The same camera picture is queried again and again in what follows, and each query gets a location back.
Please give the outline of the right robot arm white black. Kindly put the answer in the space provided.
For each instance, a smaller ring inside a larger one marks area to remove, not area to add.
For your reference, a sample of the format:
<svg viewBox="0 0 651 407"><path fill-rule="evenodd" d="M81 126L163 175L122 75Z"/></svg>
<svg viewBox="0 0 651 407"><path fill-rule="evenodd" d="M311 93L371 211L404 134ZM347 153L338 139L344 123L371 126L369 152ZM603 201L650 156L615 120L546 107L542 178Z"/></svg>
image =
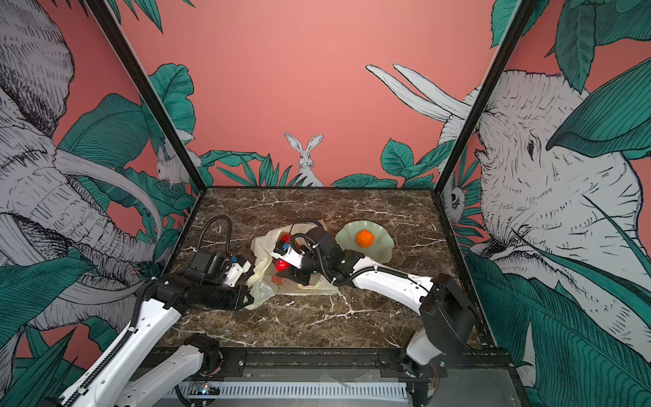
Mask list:
<svg viewBox="0 0 651 407"><path fill-rule="evenodd" d="M452 276L417 276L385 266L342 249L320 222L312 223L308 232L289 232L277 240L272 256L280 278L307 286L319 274L334 287L378 293L413 310L423 327L403 349L401 364L410 376L419 377L423 368L468 349L478 311Z"/></svg>

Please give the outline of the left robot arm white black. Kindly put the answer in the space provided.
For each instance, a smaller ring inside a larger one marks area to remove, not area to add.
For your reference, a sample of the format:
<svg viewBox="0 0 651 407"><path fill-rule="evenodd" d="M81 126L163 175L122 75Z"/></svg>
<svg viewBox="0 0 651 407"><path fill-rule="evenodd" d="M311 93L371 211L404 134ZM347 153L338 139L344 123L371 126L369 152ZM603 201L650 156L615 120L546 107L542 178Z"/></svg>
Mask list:
<svg viewBox="0 0 651 407"><path fill-rule="evenodd" d="M47 395L39 404L151 406L192 374L217 373L223 361L218 341L193 334L170 361L139 379L134 393L124 391L154 345L189 311L199 307L234 311L252 304L254 298L246 286L226 282L238 268L229 245L221 257L196 248L186 271L164 274L138 291L129 324L89 371L63 393Z"/></svg>

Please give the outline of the orange fruit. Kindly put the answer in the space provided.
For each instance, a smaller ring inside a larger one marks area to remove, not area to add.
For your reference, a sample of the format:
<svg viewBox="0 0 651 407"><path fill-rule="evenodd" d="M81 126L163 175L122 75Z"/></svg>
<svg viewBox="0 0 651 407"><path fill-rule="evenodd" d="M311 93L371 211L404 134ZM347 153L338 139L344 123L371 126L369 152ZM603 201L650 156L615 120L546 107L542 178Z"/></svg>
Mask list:
<svg viewBox="0 0 651 407"><path fill-rule="evenodd" d="M375 242L375 235L369 230L361 230L356 234L355 242L363 249L369 248Z"/></svg>

